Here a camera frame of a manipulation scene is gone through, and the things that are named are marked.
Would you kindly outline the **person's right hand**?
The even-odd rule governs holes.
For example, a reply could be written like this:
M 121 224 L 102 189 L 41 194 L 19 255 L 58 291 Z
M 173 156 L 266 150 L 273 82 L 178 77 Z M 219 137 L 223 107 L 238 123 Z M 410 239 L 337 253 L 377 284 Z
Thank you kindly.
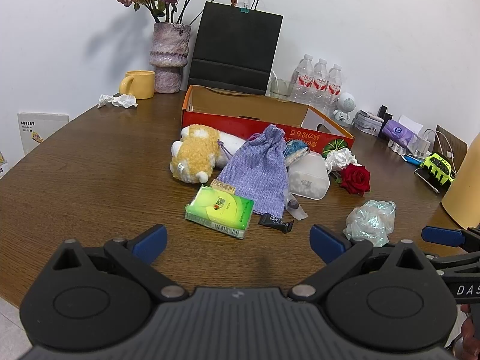
M 480 340 L 477 328 L 473 322 L 470 305 L 461 305 L 460 310 L 466 315 L 460 329 L 460 337 L 453 345 L 453 352 L 457 359 L 479 360 Z

